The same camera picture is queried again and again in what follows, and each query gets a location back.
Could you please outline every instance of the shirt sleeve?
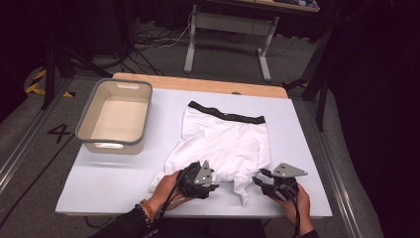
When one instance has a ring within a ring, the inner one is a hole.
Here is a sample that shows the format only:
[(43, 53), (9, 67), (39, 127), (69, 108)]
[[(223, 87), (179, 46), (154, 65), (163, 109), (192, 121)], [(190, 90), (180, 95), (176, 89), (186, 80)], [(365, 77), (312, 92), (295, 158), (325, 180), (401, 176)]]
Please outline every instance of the shirt sleeve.
[(316, 230), (312, 230), (304, 234), (301, 238), (319, 238), (319, 236), (318, 233), (316, 233)]
[(137, 238), (142, 237), (147, 230), (146, 221), (141, 212), (133, 208), (128, 213), (122, 214), (114, 222), (102, 228), (91, 238)]

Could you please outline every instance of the printed number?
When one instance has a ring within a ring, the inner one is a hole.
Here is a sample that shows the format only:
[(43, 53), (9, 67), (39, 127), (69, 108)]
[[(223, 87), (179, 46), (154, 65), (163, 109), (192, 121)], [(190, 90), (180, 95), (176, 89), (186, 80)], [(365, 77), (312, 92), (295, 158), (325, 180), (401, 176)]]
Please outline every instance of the printed number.
[(65, 131), (66, 129), (67, 129), (67, 125), (62, 123), (61, 125), (50, 129), (48, 131), (48, 134), (58, 135), (58, 138), (56, 139), (56, 143), (58, 144), (61, 141), (61, 138), (62, 138), (63, 135), (70, 135), (69, 132)]

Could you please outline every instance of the white tabletop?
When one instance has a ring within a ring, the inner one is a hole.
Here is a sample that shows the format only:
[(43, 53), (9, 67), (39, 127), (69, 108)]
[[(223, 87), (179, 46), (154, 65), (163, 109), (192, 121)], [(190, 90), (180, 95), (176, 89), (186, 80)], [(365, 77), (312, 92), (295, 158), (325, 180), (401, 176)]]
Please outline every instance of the white tabletop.
[[(181, 136), (183, 113), (194, 100), (225, 113), (264, 116), (268, 129), (271, 166), (285, 162), (308, 176), (296, 178), (311, 197), (311, 216), (332, 216), (324, 187), (290, 99), (154, 88), (145, 146), (138, 155), (112, 155), (80, 148), (55, 211), (68, 215), (110, 215), (130, 211), (148, 187)], [(255, 184), (247, 188), (246, 205), (233, 193), (232, 182), (222, 182), (206, 199), (194, 199), (168, 211), (166, 217), (283, 216), (280, 207)]]

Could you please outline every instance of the desk leg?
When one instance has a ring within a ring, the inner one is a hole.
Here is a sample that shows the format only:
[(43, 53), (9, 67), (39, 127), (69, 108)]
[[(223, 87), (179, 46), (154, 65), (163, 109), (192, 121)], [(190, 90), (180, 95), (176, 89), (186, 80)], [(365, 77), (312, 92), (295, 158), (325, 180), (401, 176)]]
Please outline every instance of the desk leg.
[(184, 67), (184, 72), (186, 73), (191, 73), (192, 62), (194, 61), (195, 21), (197, 20), (197, 5), (193, 5), (191, 15), (192, 16), (191, 16), (191, 23), (190, 23), (189, 45), (188, 45), (188, 51), (186, 53), (186, 60), (185, 60), (185, 67)]
[(272, 19), (272, 25), (269, 27), (268, 34), (265, 38), (265, 45), (263, 49), (258, 49), (260, 66), (262, 67), (262, 76), (264, 81), (270, 81), (271, 75), (269, 75), (268, 65), (266, 64), (265, 55), (268, 51), (269, 44), (271, 43), (272, 36), (274, 35), (275, 28), (277, 27), (278, 17)]

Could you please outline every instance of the hand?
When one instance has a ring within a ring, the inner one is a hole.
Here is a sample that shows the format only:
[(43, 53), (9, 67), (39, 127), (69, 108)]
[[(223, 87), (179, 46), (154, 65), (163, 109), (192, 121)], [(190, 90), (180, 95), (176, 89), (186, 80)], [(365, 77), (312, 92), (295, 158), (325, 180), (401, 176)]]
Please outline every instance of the hand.
[[(154, 192), (154, 194), (152, 195), (151, 198), (148, 199), (148, 203), (149, 206), (152, 209), (153, 214), (148, 214), (148, 216), (152, 215), (155, 216), (155, 214), (157, 213), (159, 207), (166, 202), (167, 197), (170, 194), (170, 191), (173, 189), (173, 187), (176, 184), (176, 178), (178, 176), (179, 172), (175, 172), (174, 174), (170, 175), (170, 176), (164, 176), (160, 183), (157, 185), (157, 188)], [(179, 188), (177, 187), (176, 190), (174, 191), (174, 193), (172, 194), (172, 197), (174, 197), (173, 201), (177, 201), (174, 202), (173, 204), (170, 204), (166, 210), (172, 210), (174, 208), (176, 208), (177, 206), (179, 206), (180, 204), (191, 200), (191, 197), (185, 197), (182, 192), (180, 192)]]
[[(299, 187), (299, 192), (297, 193), (297, 207), (299, 209), (300, 214), (300, 229), (299, 229), (299, 237), (303, 236), (304, 234), (312, 231), (314, 229), (311, 219), (310, 219), (310, 208), (311, 202), (309, 199), (308, 193), (305, 191), (303, 186), (299, 183), (297, 184)], [(287, 219), (295, 225), (296, 221), (296, 209), (293, 205), (291, 200), (282, 201), (280, 199), (272, 198), (276, 203), (278, 203), (284, 210), (284, 213)]]

